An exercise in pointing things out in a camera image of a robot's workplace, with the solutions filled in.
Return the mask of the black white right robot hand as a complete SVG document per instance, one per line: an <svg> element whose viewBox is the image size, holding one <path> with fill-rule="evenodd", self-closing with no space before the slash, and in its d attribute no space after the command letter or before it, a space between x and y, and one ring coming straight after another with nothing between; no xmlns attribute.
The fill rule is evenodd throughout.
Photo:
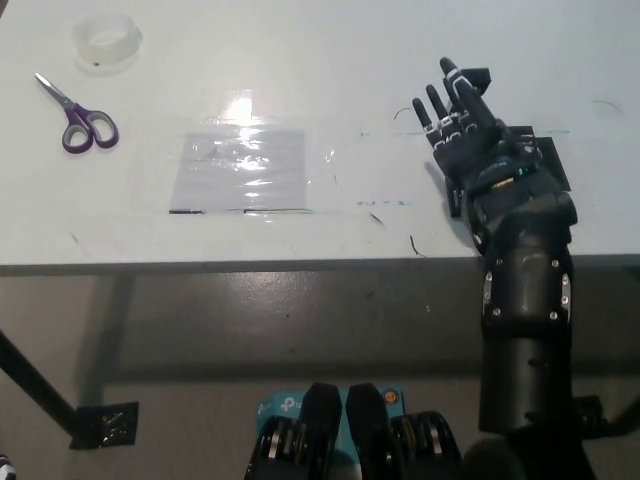
<svg viewBox="0 0 640 480"><path fill-rule="evenodd" d="M471 194L540 172L534 147L519 140L494 115L475 84L477 78L448 57L441 58L439 65L451 107L444 106L432 84L425 91L436 117L429 116L419 98L412 100L412 106L436 164L454 189Z"/></svg>

